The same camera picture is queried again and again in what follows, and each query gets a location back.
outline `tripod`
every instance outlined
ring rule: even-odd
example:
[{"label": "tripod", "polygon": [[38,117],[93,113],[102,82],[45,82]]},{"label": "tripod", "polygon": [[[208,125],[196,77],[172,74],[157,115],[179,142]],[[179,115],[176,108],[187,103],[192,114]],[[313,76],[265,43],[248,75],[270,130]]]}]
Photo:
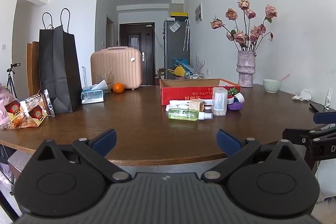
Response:
[{"label": "tripod", "polygon": [[10,65],[10,68],[7,70],[8,72],[8,81],[7,81],[7,89],[8,91],[15,96],[15,98],[17,98],[16,96],[16,92],[15,92],[15,87],[14,87],[14,82],[13,82],[13,78],[12,78],[12,75],[11,75],[11,72],[13,74],[15,74],[15,72],[13,71],[13,64]]}]

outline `refrigerator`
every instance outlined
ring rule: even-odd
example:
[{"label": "refrigerator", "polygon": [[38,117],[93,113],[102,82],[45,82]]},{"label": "refrigerator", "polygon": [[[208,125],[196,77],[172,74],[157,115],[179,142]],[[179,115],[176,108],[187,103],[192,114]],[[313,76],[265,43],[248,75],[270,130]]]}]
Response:
[{"label": "refrigerator", "polygon": [[164,69],[165,69],[165,79],[175,79],[174,74],[167,71],[167,69],[171,68],[171,66],[175,63],[173,58],[181,58],[186,59],[190,64],[189,60],[189,51],[190,51],[190,43],[189,48],[187,51],[187,46],[185,45],[185,49],[183,50],[184,46],[184,38],[185,38],[185,27],[186,22],[178,21],[181,25],[175,32],[172,31],[170,28],[175,21],[164,21]]}]

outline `orange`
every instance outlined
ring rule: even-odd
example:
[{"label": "orange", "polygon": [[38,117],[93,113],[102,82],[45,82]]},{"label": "orange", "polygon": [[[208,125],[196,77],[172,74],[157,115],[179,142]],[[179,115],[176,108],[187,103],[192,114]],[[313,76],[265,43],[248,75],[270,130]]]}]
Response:
[{"label": "orange", "polygon": [[115,83],[112,87],[115,93],[122,93],[125,90],[125,86],[122,83]]}]

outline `pink clothing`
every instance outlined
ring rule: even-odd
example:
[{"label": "pink clothing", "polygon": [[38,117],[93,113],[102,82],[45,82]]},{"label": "pink clothing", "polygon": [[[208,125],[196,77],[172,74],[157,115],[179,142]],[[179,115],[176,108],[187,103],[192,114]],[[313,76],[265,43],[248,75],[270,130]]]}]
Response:
[{"label": "pink clothing", "polygon": [[9,122],[5,105],[14,99],[14,96],[5,90],[0,83],[0,127]]}]

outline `bowl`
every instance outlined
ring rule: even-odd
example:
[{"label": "bowl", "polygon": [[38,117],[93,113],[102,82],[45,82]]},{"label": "bowl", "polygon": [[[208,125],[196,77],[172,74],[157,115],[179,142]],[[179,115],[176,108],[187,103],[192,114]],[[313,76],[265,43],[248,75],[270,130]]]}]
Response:
[{"label": "bowl", "polygon": [[281,82],[279,82],[278,80],[264,79],[263,83],[266,92],[269,93],[277,93],[277,91],[281,87]]}]

